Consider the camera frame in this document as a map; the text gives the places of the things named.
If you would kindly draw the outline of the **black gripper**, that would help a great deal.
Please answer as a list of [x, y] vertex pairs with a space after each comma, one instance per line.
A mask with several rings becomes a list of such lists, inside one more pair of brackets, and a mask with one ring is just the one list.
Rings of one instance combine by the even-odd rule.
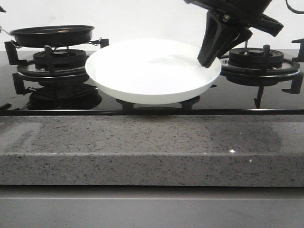
[[215, 60], [252, 36], [248, 28], [240, 28], [224, 14], [236, 17], [248, 27], [254, 27], [272, 36], [277, 36], [283, 24], [264, 14], [270, 0], [187, 0], [187, 4], [208, 9], [204, 40], [198, 61], [209, 67]]

